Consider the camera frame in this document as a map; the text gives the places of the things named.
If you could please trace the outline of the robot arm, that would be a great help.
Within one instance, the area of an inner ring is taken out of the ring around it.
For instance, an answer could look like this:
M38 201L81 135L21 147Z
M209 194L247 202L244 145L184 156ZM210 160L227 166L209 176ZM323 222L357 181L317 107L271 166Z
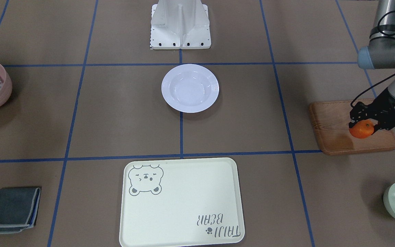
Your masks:
M395 0L380 0L370 32L369 44L358 53L362 69L395 69ZM373 131L395 128L395 74L394 80L370 104L353 100L350 103L350 130L364 120L373 119Z

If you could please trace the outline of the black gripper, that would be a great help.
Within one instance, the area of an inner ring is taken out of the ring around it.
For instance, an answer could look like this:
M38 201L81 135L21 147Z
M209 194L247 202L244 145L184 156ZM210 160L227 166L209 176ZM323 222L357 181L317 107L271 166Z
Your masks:
M350 125L355 125L360 121L373 119L377 121L374 125L373 133L377 131L390 131L395 128L395 98L393 98L388 90L375 98L370 104L361 101L351 103Z

